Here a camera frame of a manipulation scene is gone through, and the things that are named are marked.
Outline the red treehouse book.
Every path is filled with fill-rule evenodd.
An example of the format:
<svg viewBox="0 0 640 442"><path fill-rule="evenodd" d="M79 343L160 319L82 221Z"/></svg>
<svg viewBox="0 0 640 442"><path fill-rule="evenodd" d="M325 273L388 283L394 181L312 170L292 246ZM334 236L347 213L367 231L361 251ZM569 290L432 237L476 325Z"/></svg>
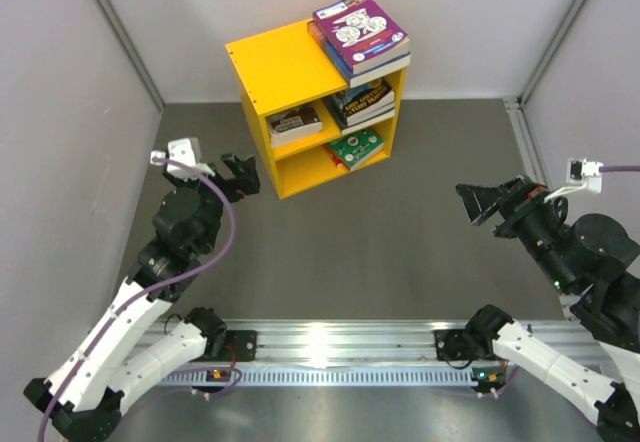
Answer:
<svg viewBox="0 0 640 442"><path fill-rule="evenodd" d="M346 156L347 153L344 152L343 148L339 145L326 143L323 145L323 149L330 157L333 164L344 170L350 170L350 163L347 161Z"/></svg>

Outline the purple cartoon cover book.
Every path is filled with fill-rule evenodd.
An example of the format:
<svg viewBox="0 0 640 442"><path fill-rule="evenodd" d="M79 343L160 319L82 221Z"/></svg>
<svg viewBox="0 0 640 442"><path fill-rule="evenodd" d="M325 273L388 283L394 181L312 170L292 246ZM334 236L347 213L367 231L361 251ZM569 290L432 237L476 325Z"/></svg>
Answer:
<svg viewBox="0 0 640 442"><path fill-rule="evenodd" d="M312 17L354 75L410 52L407 32L375 0L339 0Z"/></svg>

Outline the light teal cover book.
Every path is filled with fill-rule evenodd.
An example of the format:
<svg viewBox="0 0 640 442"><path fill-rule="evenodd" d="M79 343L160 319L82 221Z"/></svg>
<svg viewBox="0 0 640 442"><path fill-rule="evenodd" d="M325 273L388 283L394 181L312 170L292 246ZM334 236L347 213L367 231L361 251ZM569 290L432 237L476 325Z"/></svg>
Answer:
<svg viewBox="0 0 640 442"><path fill-rule="evenodd" d="M268 116L266 123L273 148L282 147L323 130L323 122L312 104L303 104Z"/></svg>

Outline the blue sunset cover book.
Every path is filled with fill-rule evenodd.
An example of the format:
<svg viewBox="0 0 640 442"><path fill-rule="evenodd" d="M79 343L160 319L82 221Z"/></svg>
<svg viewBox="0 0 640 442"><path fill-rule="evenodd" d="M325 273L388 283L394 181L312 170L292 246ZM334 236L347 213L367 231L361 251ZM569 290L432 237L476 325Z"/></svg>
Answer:
<svg viewBox="0 0 640 442"><path fill-rule="evenodd" d="M389 62L380 64L363 73L354 74L315 22L309 21L307 23L307 32L313 38L316 44L322 49L326 57L340 73L349 88L363 85L365 83L373 81L374 79L378 79L398 70L404 69L409 66L411 61L411 54L407 53L405 55L398 56Z"/></svg>

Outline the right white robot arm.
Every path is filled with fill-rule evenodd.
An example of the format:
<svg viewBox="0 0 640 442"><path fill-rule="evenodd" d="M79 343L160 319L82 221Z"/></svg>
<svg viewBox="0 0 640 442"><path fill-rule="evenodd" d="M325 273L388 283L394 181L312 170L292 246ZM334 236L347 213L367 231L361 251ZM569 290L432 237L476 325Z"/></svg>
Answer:
<svg viewBox="0 0 640 442"><path fill-rule="evenodd" d="M617 375L590 370L491 304L461 328L435 331L438 361L457 370L477 361L511 363L562 396L602 440L638 440L639 279L629 271L638 242L608 215L587 213L569 223L567 190L526 175L496 186L459 184L456 193L472 225L500 216L495 237L522 244L565 298L567 323L589 335Z"/></svg>

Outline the black cover book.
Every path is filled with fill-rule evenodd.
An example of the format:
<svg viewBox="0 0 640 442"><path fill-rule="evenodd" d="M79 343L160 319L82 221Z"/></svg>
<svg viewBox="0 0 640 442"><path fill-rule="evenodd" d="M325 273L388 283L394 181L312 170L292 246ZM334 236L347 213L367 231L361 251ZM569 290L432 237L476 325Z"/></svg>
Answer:
<svg viewBox="0 0 640 442"><path fill-rule="evenodd" d="M334 102L348 122L362 120L365 115L395 105L395 91L384 79L379 78L363 85L347 88L326 96Z"/></svg>

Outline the green cover book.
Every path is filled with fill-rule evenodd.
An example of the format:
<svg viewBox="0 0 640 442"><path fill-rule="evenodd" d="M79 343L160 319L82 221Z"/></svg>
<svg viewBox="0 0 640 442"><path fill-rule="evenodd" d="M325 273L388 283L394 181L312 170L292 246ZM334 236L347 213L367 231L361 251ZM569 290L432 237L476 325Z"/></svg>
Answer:
<svg viewBox="0 0 640 442"><path fill-rule="evenodd" d="M381 136L371 128L358 130L329 143L341 146L347 153L346 159L350 163L349 171L359 169L385 146Z"/></svg>

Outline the dark blue cover book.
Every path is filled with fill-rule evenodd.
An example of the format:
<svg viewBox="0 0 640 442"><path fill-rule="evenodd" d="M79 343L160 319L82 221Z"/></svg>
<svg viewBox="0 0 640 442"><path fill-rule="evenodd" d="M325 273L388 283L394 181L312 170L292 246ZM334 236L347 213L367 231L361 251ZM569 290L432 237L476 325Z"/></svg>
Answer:
<svg viewBox="0 0 640 442"><path fill-rule="evenodd" d="M375 125L384 120L393 118L396 114L396 106L390 104L387 108L382 108L373 112L372 115L365 115L362 120L356 122L348 122L342 115L337 105L330 101L328 97L322 99L324 106L328 110L329 114L333 117L336 125L341 131L342 135L348 135L372 125Z"/></svg>

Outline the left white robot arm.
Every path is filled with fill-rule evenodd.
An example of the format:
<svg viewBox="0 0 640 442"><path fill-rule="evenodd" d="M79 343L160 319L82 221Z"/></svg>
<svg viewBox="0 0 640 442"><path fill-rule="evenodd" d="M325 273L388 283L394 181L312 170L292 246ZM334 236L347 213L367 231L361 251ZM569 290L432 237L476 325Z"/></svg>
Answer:
<svg viewBox="0 0 640 442"><path fill-rule="evenodd" d="M215 248L222 218L235 230L233 203L260 191L254 157L229 153L221 160L231 172L228 178L212 164L152 153L151 164L162 167L173 186L152 218L154 236L64 364L24 388L26 399L42 414L37 440L53 427L67 441L105 441L162 379L192 360L214 359L225 350L225 322L213 310L197 307L162 340L131 353L190 284L225 257L235 236Z"/></svg>

